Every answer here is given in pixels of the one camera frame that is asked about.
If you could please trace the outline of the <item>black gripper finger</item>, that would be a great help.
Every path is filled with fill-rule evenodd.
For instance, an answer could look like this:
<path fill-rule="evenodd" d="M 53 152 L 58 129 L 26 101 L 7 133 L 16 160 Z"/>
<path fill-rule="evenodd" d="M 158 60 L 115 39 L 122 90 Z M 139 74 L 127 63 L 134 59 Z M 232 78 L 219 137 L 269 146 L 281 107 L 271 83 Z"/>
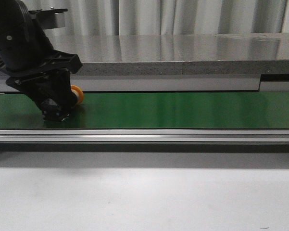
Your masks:
<path fill-rule="evenodd" d="M 70 85 L 70 71 L 59 69 L 22 80 L 24 92 L 43 113 L 66 113 L 77 104 Z"/>

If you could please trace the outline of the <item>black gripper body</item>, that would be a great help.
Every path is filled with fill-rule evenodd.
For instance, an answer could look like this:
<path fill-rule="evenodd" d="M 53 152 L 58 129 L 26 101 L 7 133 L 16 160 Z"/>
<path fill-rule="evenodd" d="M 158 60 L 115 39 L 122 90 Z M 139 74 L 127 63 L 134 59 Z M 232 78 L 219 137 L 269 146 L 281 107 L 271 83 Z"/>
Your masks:
<path fill-rule="evenodd" d="M 28 10 L 21 0 L 0 0 L 0 72 L 7 83 L 50 71 L 67 69 L 77 73 L 82 63 L 77 54 L 55 50 L 45 29 L 58 28 L 57 15 L 66 8 Z"/>

